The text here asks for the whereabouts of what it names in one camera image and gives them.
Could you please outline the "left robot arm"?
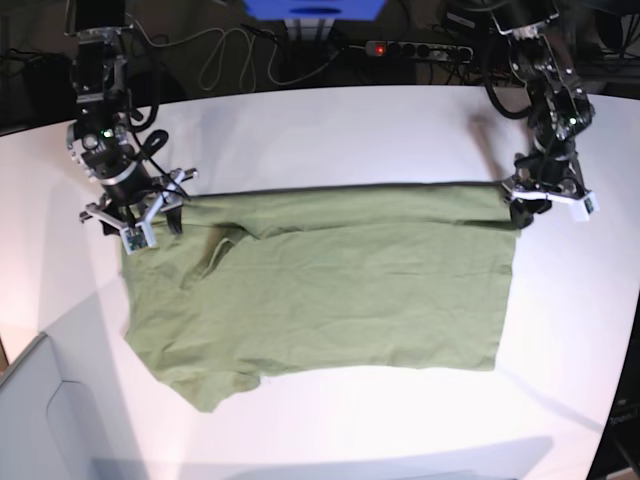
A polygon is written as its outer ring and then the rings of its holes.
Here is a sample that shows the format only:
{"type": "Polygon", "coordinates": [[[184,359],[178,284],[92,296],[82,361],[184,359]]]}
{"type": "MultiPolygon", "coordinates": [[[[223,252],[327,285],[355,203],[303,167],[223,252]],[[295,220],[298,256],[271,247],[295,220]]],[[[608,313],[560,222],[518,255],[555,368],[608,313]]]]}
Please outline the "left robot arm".
{"type": "Polygon", "coordinates": [[[583,179],[576,137],[591,125],[595,111],[559,28],[560,10],[554,1],[482,1],[480,6],[506,40],[509,67],[530,102],[517,112],[500,103],[489,75],[497,41],[492,35],[481,61],[485,90],[502,116],[526,120],[533,133],[529,153],[515,156],[514,174],[502,181],[511,220],[524,229],[561,203],[575,220],[587,221],[597,205],[583,179]]]}

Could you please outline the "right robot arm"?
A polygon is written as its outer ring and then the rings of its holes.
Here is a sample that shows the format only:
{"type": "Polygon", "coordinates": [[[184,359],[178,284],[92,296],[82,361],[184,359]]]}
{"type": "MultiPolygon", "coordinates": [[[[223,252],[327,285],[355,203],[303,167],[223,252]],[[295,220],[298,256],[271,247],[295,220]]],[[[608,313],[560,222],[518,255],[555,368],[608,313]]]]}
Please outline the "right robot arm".
{"type": "Polygon", "coordinates": [[[152,224],[159,214],[172,234],[181,234],[182,207],[189,198],[182,184],[196,172],[167,172],[154,160],[169,139],[166,131],[153,127],[159,112],[159,73],[151,74],[148,114],[135,108],[127,85],[124,36],[145,50],[151,48],[149,42],[127,22],[123,1],[68,2],[65,33],[77,41],[71,73],[76,119],[67,129],[66,147],[103,190],[98,201],[80,212],[80,221],[98,220],[104,234],[119,236],[132,249],[153,243],[152,224]]]}

